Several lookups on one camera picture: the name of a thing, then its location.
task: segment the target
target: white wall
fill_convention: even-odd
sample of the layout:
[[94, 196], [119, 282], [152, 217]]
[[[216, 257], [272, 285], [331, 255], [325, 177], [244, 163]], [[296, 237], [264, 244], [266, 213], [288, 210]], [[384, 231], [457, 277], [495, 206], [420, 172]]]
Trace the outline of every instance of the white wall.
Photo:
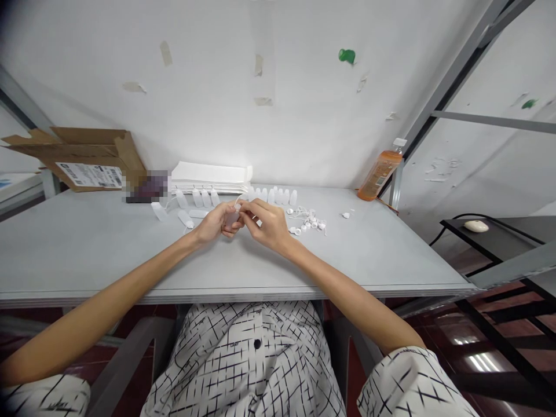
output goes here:
[[[4, 107], [0, 107], [0, 138], [14, 134], [30, 137], [19, 122]], [[0, 140], [0, 173], [26, 173], [35, 172], [39, 169], [40, 162], [38, 159], [10, 151], [2, 145], [7, 145], [7, 143]]]
[[[56, 125], [131, 130], [150, 169], [252, 164], [260, 182], [359, 186], [488, 4], [25, 0], [1, 62]], [[354, 67], [340, 48], [356, 51]], [[147, 93], [124, 91], [128, 81]], [[254, 105], [261, 92], [273, 107]]]
[[[555, 21], [556, 2], [533, 3], [502, 32], [448, 111], [556, 123]], [[522, 109], [529, 99], [538, 102]], [[460, 213], [532, 214], [556, 200], [555, 154], [555, 135], [440, 120], [404, 170], [401, 216], [430, 241], [441, 219]], [[461, 163], [449, 169], [436, 158]], [[432, 163], [438, 168], [426, 174]], [[431, 178], [446, 181], [425, 181]], [[446, 236], [435, 248], [453, 254], [452, 243]]]

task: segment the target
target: computer mouse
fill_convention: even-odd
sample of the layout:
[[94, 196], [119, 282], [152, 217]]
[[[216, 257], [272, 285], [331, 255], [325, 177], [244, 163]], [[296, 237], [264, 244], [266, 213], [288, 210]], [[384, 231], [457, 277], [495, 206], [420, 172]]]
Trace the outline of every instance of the computer mouse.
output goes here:
[[463, 225], [466, 229], [469, 229], [475, 233], [483, 233], [488, 230], [488, 226], [480, 220], [470, 220], [468, 222], [465, 222]]

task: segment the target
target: green paint spot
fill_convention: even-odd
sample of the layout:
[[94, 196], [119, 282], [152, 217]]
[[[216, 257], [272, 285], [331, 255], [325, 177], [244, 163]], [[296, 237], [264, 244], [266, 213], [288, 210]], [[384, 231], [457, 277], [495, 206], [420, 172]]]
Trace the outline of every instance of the green paint spot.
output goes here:
[[521, 109], [533, 108], [533, 106], [537, 103], [537, 101], [538, 100], [527, 100], [525, 104], [521, 106]]
[[353, 63], [355, 62], [355, 51], [352, 51], [351, 49], [340, 49], [338, 58], [341, 62], [347, 61], [351, 65], [353, 65]]

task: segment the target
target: black cable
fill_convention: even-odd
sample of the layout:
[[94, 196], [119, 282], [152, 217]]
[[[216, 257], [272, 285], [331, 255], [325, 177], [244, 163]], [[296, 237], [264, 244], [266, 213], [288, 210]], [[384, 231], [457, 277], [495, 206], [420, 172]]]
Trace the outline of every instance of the black cable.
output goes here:
[[[499, 225], [504, 226], [505, 228], [507, 228], [507, 229], [509, 229], [509, 230], [511, 230], [511, 231], [513, 231], [513, 232], [515, 232], [515, 233], [519, 233], [521, 236], [525, 236], [527, 239], [531, 239], [531, 240], [532, 240], [533, 242], [535, 242], [535, 243], [538, 243], [538, 244], [545, 244], [545, 242], [543, 242], [542, 240], [537, 239], [536, 237], [531, 236], [530, 234], [525, 233], [524, 231], [521, 231], [521, 230], [519, 230], [519, 229], [516, 229], [516, 228], [513, 227], [513, 226], [510, 226], [508, 223], [504, 223], [504, 222], [501, 221], [501, 220], [495, 219], [495, 218], [493, 218], [493, 217], [490, 217], [490, 216], [487, 216], [487, 215], [484, 215], [484, 214], [477, 214], [477, 213], [464, 213], [464, 214], [458, 214], [456, 217], [452, 217], [452, 220], [456, 220], [456, 219], [458, 219], [458, 218], [460, 218], [460, 217], [464, 217], [464, 216], [468, 216], [468, 215], [472, 215], [472, 216], [475, 216], [475, 217], [484, 217], [484, 218], [486, 218], [486, 219], [489, 219], [491, 222], [498, 223]], [[440, 237], [442, 236], [442, 234], [444, 233], [445, 230], [446, 230], [446, 226], [444, 226], [444, 227], [442, 228], [442, 230], [440, 231], [440, 233], [438, 234], [438, 236], [435, 237], [434, 240], [433, 240], [431, 243], [429, 243], [429, 246], [434, 245], [434, 244], [436, 243], [436, 241], [437, 241], [438, 239], [440, 239]]]

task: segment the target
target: person's left hand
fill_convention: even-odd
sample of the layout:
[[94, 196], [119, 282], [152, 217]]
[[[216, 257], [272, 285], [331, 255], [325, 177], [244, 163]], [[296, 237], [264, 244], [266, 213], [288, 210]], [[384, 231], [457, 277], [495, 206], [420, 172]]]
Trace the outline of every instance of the person's left hand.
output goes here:
[[243, 220], [240, 218], [232, 224], [231, 228], [226, 227], [226, 218], [228, 214], [235, 213], [236, 211], [236, 209], [233, 208], [233, 204], [233, 200], [220, 203], [206, 215], [199, 226], [188, 234], [195, 235], [200, 244], [205, 244], [216, 239], [220, 233], [231, 239], [233, 235], [244, 226]]

